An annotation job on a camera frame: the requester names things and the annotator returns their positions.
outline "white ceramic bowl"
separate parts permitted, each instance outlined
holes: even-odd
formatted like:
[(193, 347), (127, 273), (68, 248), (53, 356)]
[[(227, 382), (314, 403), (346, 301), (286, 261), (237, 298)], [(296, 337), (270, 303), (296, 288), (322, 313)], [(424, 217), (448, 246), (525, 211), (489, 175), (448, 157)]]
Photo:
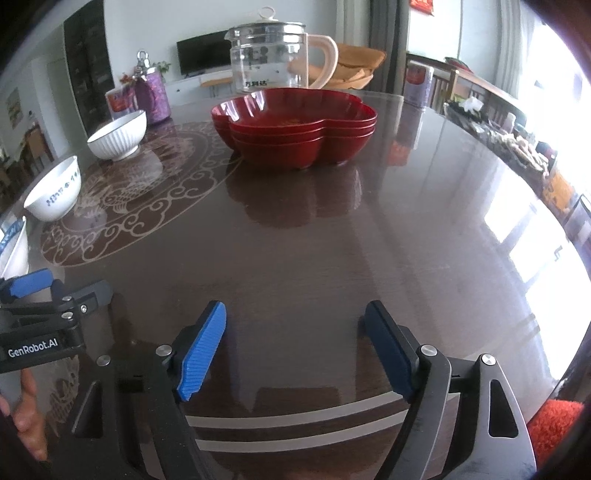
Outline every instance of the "white ceramic bowl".
[(15, 235), (12, 240), (0, 255), (0, 271), (2, 276), (0, 278), (8, 279), (12, 277), (20, 277), (29, 272), (29, 241), (27, 239), (27, 219), (24, 220), (24, 225), (18, 235)]
[(78, 157), (73, 155), (53, 167), (35, 185), (24, 206), (43, 222), (59, 220), (76, 204), (80, 185)]
[(138, 149), (146, 126), (146, 112), (138, 110), (99, 128), (87, 143), (92, 153), (103, 160), (123, 160)]

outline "tv stand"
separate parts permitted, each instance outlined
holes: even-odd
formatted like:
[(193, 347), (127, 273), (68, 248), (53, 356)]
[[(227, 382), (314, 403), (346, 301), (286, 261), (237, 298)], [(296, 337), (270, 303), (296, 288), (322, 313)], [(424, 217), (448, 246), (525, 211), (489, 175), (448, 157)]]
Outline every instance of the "tv stand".
[(221, 88), (222, 84), (228, 84), (230, 85), (230, 88), (232, 86), (232, 70), (230, 68), (201, 74), (195, 72), (195, 74), (192, 75), (193, 76), (176, 80), (174, 82), (166, 82), (164, 84), (168, 101), (171, 106), (186, 105), (204, 98), (210, 98), (212, 94), (213, 96), (216, 94), (216, 91)]

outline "metal screw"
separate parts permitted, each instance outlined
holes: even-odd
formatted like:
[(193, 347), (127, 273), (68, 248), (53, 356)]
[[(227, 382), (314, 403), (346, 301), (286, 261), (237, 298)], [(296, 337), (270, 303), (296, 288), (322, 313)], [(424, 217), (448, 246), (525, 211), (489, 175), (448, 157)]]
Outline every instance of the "metal screw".
[(111, 362), (111, 358), (109, 355), (101, 355), (100, 357), (98, 357), (96, 359), (96, 364), (99, 367), (106, 367), (107, 365), (109, 365)]
[(173, 348), (170, 345), (160, 345), (156, 349), (156, 355), (158, 356), (169, 356), (173, 352)]
[(489, 353), (485, 353), (482, 355), (482, 363), (492, 366), (496, 363), (496, 358)]
[(437, 349), (433, 346), (433, 345), (423, 345), (421, 347), (421, 352), (423, 353), (423, 355), (427, 355), (427, 356), (435, 356), (437, 355)]

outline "stacked red bowls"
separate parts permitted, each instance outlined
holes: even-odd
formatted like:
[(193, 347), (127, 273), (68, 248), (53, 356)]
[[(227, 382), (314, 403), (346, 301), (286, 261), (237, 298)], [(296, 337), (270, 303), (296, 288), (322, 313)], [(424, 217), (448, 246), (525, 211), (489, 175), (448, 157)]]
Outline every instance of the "stacked red bowls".
[(212, 109), (226, 145), (266, 170), (347, 161), (368, 142), (377, 117), (350, 93), (300, 88), (260, 90)]

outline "teapot handle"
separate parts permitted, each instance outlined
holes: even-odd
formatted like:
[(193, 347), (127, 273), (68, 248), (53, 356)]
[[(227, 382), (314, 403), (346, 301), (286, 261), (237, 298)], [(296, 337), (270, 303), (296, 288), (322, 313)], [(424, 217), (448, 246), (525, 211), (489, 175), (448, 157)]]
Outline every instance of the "teapot handle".
[(324, 67), (316, 81), (310, 85), (310, 89), (320, 89), (328, 83), (330, 78), (335, 73), (336, 65), (339, 59), (339, 49), (336, 42), (326, 35), (307, 34), (308, 45), (311, 47), (318, 47), (324, 52)]

